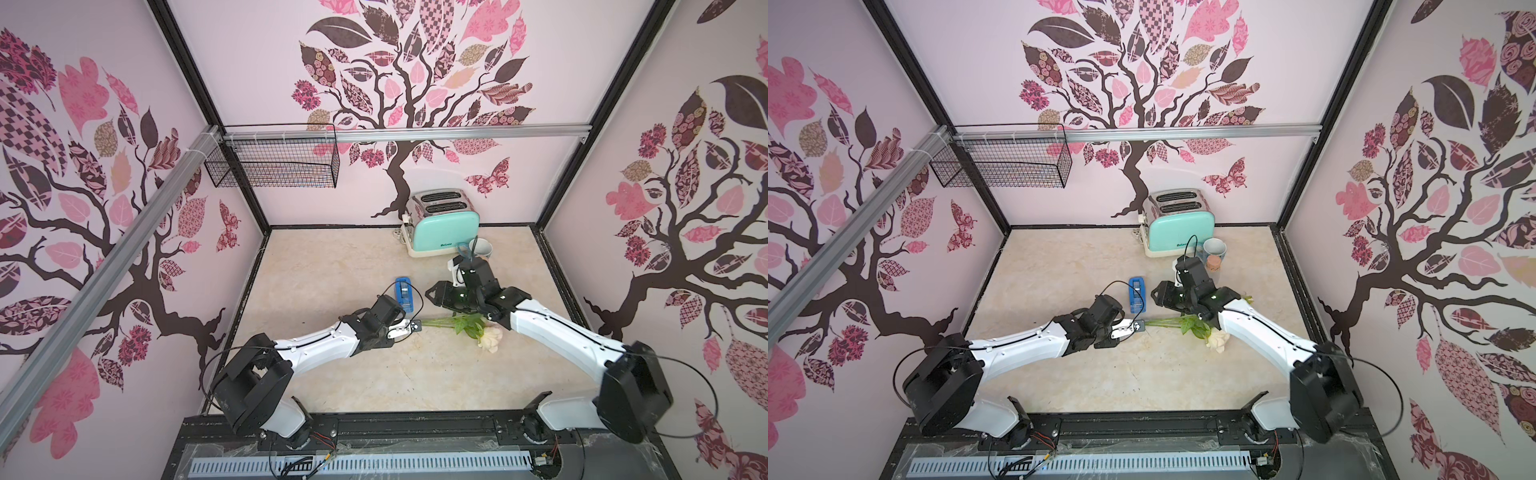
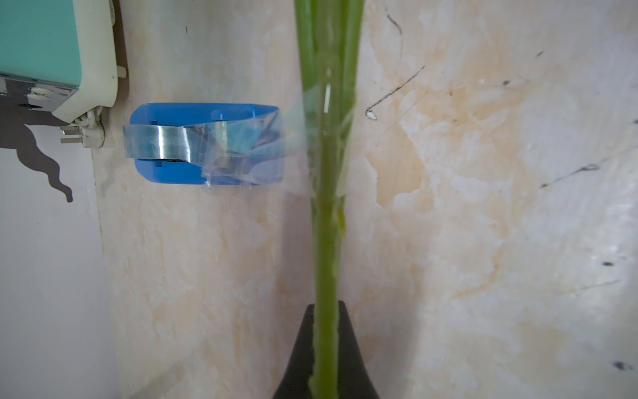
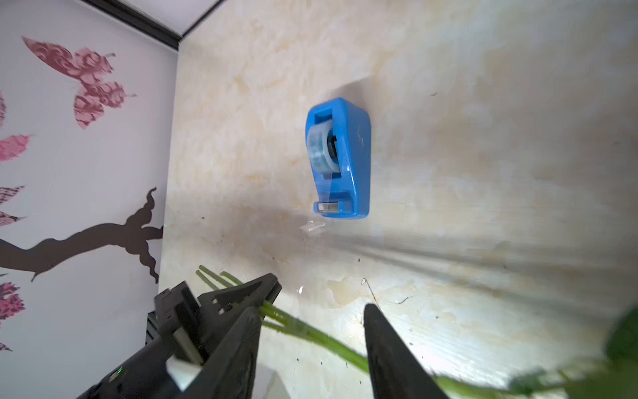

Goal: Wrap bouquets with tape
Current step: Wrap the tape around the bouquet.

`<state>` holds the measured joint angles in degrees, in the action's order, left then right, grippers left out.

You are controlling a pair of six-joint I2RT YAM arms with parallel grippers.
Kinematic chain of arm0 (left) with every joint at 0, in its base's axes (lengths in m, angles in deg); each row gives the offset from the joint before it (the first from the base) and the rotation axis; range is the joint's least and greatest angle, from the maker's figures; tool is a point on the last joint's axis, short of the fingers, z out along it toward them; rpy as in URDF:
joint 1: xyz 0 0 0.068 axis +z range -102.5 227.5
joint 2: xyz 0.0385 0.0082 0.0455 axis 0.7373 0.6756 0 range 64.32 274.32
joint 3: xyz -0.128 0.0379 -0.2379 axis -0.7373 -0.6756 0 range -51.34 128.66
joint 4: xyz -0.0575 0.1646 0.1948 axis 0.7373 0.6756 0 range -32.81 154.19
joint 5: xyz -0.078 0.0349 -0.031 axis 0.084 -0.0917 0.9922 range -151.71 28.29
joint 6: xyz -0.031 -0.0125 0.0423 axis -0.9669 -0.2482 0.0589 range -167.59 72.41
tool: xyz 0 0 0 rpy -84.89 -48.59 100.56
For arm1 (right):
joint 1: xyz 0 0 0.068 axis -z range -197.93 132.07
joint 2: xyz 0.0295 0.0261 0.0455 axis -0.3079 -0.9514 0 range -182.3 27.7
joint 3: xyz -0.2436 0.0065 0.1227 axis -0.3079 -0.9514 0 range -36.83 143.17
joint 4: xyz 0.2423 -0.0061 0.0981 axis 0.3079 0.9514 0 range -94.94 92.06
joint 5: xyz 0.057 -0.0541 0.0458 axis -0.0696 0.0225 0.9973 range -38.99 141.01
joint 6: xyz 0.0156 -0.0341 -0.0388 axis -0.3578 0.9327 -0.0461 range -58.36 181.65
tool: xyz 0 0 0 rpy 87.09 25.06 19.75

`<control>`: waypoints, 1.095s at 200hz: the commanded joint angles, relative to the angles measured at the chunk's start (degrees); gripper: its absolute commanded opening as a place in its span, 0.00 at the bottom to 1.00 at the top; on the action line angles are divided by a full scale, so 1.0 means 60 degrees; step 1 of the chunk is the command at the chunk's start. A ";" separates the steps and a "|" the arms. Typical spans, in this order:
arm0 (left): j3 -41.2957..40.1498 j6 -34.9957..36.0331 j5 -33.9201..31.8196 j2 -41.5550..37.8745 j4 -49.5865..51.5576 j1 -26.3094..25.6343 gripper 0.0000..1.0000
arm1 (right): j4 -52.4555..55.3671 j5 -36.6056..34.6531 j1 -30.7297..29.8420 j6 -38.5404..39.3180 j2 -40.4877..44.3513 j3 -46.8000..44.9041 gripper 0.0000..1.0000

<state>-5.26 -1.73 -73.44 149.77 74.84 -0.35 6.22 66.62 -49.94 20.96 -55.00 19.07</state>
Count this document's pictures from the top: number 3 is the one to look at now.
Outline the artificial flower bouquet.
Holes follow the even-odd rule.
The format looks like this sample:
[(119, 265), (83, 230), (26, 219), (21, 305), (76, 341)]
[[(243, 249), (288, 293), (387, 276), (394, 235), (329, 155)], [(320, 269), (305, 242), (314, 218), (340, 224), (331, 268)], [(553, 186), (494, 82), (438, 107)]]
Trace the artificial flower bouquet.
[(196, 274), (212, 289), (199, 296), (201, 311), (230, 326), (184, 390), (184, 398), (249, 398), (262, 328), (316, 344), (365, 372), (376, 398), (531, 398), (553, 392), (569, 398), (637, 396), (636, 309), (617, 322), (603, 359), (576, 361), (553, 372), (530, 372), (513, 378), (507, 387), (490, 387), (427, 372), (375, 304), (364, 310), (367, 352), (360, 354), (275, 307), (281, 285), (273, 274), (247, 283), (204, 266)]

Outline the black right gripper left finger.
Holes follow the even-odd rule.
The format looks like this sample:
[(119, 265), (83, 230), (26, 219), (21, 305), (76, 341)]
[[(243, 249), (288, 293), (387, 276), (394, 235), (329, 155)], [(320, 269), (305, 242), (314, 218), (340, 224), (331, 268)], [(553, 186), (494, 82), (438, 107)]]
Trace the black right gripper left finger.
[(239, 316), (180, 398), (252, 397), (262, 318), (256, 308)]

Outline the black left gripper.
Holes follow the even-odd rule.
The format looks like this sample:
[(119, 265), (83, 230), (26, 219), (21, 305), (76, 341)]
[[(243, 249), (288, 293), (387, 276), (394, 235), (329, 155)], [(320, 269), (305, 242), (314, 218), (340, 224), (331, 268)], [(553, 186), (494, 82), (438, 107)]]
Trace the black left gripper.
[(81, 398), (176, 398), (182, 393), (166, 362), (206, 363), (219, 344), (217, 317), (236, 319), (248, 308), (273, 303), (282, 285), (274, 274), (247, 283), (230, 273), (198, 273), (211, 291), (194, 297), (182, 282), (155, 298), (156, 337), (83, 392)]

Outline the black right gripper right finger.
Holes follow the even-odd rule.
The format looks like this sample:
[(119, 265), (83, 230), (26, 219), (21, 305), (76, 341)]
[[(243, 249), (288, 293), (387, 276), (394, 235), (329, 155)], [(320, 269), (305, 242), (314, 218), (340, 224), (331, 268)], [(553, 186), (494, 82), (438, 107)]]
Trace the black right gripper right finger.
[(375, 304), (365, 306), (364, 329), (375, 398), (446, 399)]

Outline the clear adhesive tape strip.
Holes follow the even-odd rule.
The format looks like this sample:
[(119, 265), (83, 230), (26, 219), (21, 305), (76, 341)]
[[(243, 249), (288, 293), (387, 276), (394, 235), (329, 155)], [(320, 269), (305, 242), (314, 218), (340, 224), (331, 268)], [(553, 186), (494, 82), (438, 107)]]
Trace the clear adhesive tape strip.
[(322, 221), (309, 220), (307, 224), (300, 227), (300, 230), (307, 234), (321, 233), (326, 227), (326, 223)]

